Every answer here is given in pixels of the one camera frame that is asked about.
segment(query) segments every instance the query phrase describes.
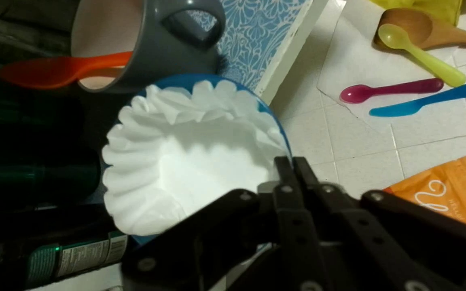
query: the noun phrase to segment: white tile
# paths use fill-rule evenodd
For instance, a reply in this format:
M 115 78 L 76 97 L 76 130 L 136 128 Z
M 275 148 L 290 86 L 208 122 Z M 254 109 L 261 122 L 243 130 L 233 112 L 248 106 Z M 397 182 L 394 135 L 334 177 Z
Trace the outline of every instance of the white tile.
M 466 136 L 432 143 L 408 149 L 400 149 L 400 161 L 407 177 L 421 173 L 441 164 L 457 161 L 466 156 Z
M 229 282 L 227 277 L 224 277 L 222 280 L 219 280 L 211 291 L 227 291 L 229 290 Z
M 104 291 L 114 287 L 122 287 L 119 264 L 31 291 Z
M 324 102 L 327 104 L 335 161 L 395 151 L 390 128 L 377 130 L 329 97 L 324 97 Z
M 403 180 L 398 154 L 382 152 L 337 162 L 340 185 L 360 199 L 369 190 L 384 190 Z
M 330 164 L 316 164 L 311 165 L 318 180 L 321 183 L 340 183 L 340 177 L 337 175 L 337 167 L 334 162 Z
M 306 112 L 322 110 L 322 102 L 319 93 L 314 88 L 300 91 L 284 88 L 271 104 L 271 109 L 280 120 L 288 120 Z
M 324 110 L 305 112 L 295 118 L 284 120 L 282 125 L 288 135 L 293 156 L 305 156 L 311 165 L 334 161 Z
M 413 117 L 397 118 L 392 128 L 398 149 L 466 136 L 466 101 L 424 107 Z

